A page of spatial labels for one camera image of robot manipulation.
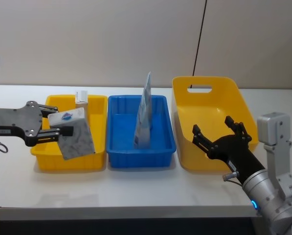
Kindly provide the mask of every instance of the cable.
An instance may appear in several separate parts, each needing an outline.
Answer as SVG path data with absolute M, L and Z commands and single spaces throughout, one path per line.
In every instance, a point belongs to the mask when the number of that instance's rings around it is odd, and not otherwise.
M 1 153 L 7 153 L 9 151 L 8 147 L 5 144 L 0 142 L 0 145 L 5 148 L 5 150 L 0 148 L 0 152 Z
M 197 57 L 198 57 L 198 50 L 199 50 L 199 46 L 200 46 L 200 40 L 201 40 L 201 34 L 202 34 L 202 27 L 203 27 L 203 21 L 204 21 L 205 9 L 206 9 L 207 2 L 208 2 L 208 0 L 205 0 L 204 10 L 203 10 L 203 15 L 202 15 L 202 21 L 201 21 L 200 34 L 199 34 L 199 39 L 198 39 L 198 46 L 197 46 L 197 51 L 196 51 L 196 58 L 195 58 L 195 63 L 194 63 L 193 76 L 195 76 L 195 69 L 196 69 L 196 63 L 197 63 Z
M 231 183 L 237 184 L 237 185 L 239 185 L 240 187 L 242 187 L 242 185 L 241 185 L 240 183 L 235 182 L 235 181 L 232 181 L 232 180 L 226 180 L 226 182 L 231 182 Z

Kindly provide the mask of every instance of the blue bin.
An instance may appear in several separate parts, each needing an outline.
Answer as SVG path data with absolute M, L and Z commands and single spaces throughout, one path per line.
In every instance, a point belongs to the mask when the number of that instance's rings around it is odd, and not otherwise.
M 175 152 L 175 141 L 166 98 L 152 95 L 150 149 L 134 148 L 136 117 L 141 95 L 113 95 L 108 103 L 106 150 L 114 168 L 167 167 Z

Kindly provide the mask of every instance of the yellow bin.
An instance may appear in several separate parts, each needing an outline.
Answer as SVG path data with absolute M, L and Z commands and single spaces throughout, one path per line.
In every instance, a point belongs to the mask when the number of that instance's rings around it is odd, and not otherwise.
M 60 112 L 75 109 L 74 95 L 48 96 L 46 105 L 57 106 Z M 96 153 L 71 160 L 64 160 L 56 142 L 41 143 L 31 149 L 41 170 L 99 170 L 105 163 L 108 98 L 101 95 L 88 96 L 88 118 Z M 49 128 L 43 118 L 43 129 Z
M 191 89 L 199 86 L 206 89 Z M 220 160 L 210 160 L 206 154 L 192 143 L 193 125 L 197 124 L 204 136 L 211 141 L 233 134 L 224 123 L 230 115 L 235 122 L 243 122 L 252 141 L 253 151 L 258 144 L 255 121 L 240 94 L 237 85 L 227 77 L 175 77 L 173 79 L 172 123 L 181 165 L 193 171 L 227 171 Z

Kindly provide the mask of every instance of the small white box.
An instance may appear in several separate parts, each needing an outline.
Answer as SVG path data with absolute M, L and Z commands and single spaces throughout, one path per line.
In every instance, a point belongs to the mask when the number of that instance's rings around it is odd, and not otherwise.
M 75 93 L 75 108 L 84 108 L 85 117 L 88 121 L 88 93 L 87 91 L 76 91 Z
M 58 146 L 65 160 L 95 153 L 84 108 L 48 115 L 51 128 L 73 126 L 73 136 L 59 136 Z

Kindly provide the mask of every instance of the white table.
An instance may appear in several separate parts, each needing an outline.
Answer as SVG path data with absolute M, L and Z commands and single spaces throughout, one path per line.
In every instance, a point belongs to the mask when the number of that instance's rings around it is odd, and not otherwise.
M 74 94 L 79 89 L 107 96 L 142 93 L 142 88 L 0 86 L 0 108 L 20 108 L 28 100 L 44 103 L 50 94 Z M 272 111 L 292 118 L 292 90 L 241 91 L 255 119 Z M 171 108 L 171 89 L 152 88 L 152 94 L 166 96 Z M 256 215 L 239 186 L 223 182 L 221 175 L 187 172 L 177 153 L 168 169 L 106 166 L 99 172 L 44 173 L 22 139 L 0 141 L 9 147 L 8 154 L 0 153 L 0 220 Z M 266 165 L 262 145 L 255 155 Z

